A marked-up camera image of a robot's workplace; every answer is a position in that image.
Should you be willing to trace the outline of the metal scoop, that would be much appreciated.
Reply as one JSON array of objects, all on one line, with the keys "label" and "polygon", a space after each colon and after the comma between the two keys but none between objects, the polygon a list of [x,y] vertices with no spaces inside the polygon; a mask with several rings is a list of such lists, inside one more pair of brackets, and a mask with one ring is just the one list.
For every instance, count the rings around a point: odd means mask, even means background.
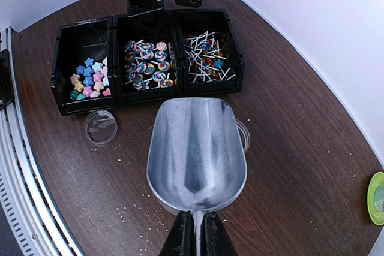
[{"label": "metal scoop", "polygon": [[175,218],[192,215],[192,254],[204,255],[204,217],[241,194],[247,163],[231,106],[222,99],[186,97],[158,109],[146,175],[152,193]]}]

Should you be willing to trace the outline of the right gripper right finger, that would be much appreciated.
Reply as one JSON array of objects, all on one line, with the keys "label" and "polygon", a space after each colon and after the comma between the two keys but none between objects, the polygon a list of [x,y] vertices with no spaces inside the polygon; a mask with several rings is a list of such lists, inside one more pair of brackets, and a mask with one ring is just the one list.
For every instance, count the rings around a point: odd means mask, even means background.
[{"label": "right gripper right finger", "polygon": [[217,212],[204,217],[204,255],[238,255]]}]

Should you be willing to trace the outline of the black three-compartment candy bin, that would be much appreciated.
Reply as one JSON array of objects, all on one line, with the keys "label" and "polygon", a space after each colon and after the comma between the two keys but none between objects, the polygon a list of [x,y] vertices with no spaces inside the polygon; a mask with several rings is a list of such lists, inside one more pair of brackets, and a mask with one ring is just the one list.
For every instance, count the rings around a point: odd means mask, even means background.
[{"label": "black three-compartment candy bin", "polygon": [[244,61],[225,10],[156,11],[63,26],[51,89],[61,115],[237,93]]}]

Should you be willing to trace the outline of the clear plastic jar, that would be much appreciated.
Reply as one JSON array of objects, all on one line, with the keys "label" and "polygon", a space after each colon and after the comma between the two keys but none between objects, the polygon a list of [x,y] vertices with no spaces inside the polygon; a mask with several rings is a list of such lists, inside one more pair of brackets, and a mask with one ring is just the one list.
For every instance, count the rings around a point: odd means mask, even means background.
[{"label": "clear plastic jar", "polygon": [[246,125],[243,122],[241,122],[239,119],[236,119],[236,126],[238,128],[244,153],[247,153],[251,144],[250,132],[246,127]]}]

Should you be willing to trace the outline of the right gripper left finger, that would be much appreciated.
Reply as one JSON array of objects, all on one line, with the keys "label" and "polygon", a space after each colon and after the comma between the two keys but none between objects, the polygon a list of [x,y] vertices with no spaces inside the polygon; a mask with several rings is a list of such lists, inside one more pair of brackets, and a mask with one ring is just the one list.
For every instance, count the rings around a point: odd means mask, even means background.
[{"label": "right gripper left finger", "polygon": [[173,222],[159,256],[188,256],[192,254],[192,215],[179,212]]}]

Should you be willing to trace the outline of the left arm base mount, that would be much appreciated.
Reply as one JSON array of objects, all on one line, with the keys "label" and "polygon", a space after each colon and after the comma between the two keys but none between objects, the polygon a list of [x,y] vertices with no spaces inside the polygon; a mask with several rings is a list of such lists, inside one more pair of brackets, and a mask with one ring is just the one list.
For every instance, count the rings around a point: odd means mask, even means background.
[{"label": "left arm base mount", "polygon": [[0,107],[1,110],[3,110],[6,108],[6,106],[14,101],[10,52],[8,49],[1,51],[0,85]]}]

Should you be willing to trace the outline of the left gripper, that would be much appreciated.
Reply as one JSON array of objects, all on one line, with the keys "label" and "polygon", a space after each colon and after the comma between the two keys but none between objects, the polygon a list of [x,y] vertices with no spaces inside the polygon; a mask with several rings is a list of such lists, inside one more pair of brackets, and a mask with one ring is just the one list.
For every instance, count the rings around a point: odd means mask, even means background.
[{"label": "left gripper", "polygon": [[164,9],[164,4],[157,0],[127,0],[127,16],[142,16]]}]

